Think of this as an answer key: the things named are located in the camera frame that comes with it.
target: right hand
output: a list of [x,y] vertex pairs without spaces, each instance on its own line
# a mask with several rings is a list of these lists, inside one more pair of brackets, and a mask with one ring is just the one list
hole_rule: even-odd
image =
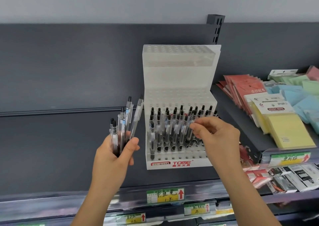
[[238,129],[217,117],[197,119],[189,127],[203,140],[207,157],[218,173],[241,168]]

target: bunch of pens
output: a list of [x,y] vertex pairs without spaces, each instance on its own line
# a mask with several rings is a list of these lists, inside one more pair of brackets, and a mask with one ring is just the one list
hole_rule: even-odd
[[164,152],[183,151],[184,145],[187,147],[194,136],[189,125],[197,118],[216,116],[217,112],[212,114],[212,109],[213,107],[210,106],[209,110],[205,111],[203,105],[202,109],[198,110],[196,106],[194,110],[193,107],[190,107],[188,113],[185,113],[183,105],[181,105],[179,111],[175,107],[172,114],[168,108],[164,114],[158,108],[157,114],[155,114],[154,108],[152,108],[149,121],[151,159],[154,160],[155,157],[155,146],[158,153],[163,149]]
[[113,145],[113,153],[117,157],[119,157],[122,153],[126,143],[134,137],[144,105],[144,96],[141,95],[136,106],[132,125],[130,126],[134,106],[131,99],[132,98],[129,97],[126,107],[122,107],[121,112],[118,115],[118,126],[116,125],[116,121],[113,118],[111,119],[110,134]]

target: hand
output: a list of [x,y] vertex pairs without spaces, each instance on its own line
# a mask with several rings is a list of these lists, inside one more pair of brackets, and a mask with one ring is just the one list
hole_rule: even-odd
[[203,140],[207,157],[218,173],[241,168],[238,129],[217,117],[197,119],[189,127],[197,138]]
[[111,200],[122,185],[128,165],[134,164],[133,152],[139,150],[138,138],[132,138],[117,158],[112,152],[111,136],[108,135],[97,149],[92,171],[90,191],[108,195]]

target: left hand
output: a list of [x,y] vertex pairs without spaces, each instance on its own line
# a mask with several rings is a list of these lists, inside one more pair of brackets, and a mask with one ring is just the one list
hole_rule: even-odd
[[111,136],[108,135],[97,149],[92,171],[90,191],[98,192],[111,198],[122,185],[128,165],[134,164],[133,152],[139,150],[138,138],[132,138],[117,158],[112,152]]

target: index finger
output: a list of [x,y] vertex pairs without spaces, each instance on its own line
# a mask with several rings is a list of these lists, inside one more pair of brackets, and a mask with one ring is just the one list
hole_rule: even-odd
[[204,127],[213,127],[216,130],[220,130],[222,127],[227,125],[226,122],[217,117],[202,117],[195,120],[195,123],[198,123]]

